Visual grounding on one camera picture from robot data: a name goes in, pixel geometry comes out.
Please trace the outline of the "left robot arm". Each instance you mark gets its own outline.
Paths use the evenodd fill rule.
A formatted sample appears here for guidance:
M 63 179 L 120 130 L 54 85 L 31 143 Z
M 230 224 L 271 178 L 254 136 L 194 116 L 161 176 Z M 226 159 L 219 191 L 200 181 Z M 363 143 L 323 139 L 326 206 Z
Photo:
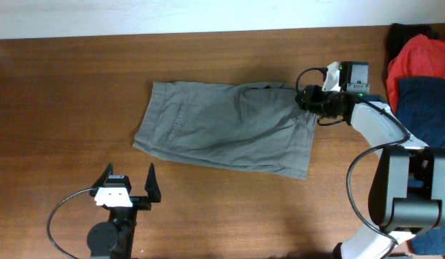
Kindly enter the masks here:
M 115 175 L 109 164 L 91 186 L 89 195 L 97 206 L 109 212 L 106 222 L 95 224 L 89 231 L 86 244 L 91 258 L 131 259 L 139 211 L 151 210 L 161 202 L 161 192 L 155 167 L 149 166 L 145 181 L 145 196 L 131 196 L 132 186 L 127 176 Z

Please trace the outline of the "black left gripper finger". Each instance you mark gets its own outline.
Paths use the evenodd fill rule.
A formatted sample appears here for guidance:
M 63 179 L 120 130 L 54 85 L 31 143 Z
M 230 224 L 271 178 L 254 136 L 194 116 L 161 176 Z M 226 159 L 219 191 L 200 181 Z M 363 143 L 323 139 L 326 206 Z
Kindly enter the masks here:
M 150 203 L 160 203 L 161 202 L 161 191 L 156 178 L 155 166 L 153 163 L 150 164 L 148 169 L 148 175 L 145 181 L 145 191 L 150 200 Z
M 90 196 L 96 196 L 97 190 L 102 188 L 106 182 L 106 180 L 113 174 L 113 165 L 111 163 L 108 164 L 104 172 L 98 177 L 98 179 L 91 186 L 91 190 L 89 191 Z

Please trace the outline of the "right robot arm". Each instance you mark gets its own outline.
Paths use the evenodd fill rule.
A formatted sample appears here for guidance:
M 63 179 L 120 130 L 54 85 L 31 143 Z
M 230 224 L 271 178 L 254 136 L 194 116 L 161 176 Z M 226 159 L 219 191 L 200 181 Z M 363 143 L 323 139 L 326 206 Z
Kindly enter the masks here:
M 301 109 L 321 118 L 340 117 L 370 146 L 354 158 L 346 173 L 347 196 L 363 225 L 335 246 L 334 258 L 386 258 L 398 245 L 445 224 L 445 149 L 417 139 L 377 96 L 324 91 L 317 85 L 296 93 Z M 366 219 L 355 204 L 349 181 L 356 164 L 372 153 L 379 162 Z

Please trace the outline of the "grey shorts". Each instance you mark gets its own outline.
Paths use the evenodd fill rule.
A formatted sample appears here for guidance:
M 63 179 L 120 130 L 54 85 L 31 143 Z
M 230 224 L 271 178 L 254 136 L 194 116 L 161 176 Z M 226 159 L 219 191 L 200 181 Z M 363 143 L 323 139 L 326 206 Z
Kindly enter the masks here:
M 295 96 L 280 82 L 155 82 L 133 146 L 161 160 L 304 179 L 316 116 Z

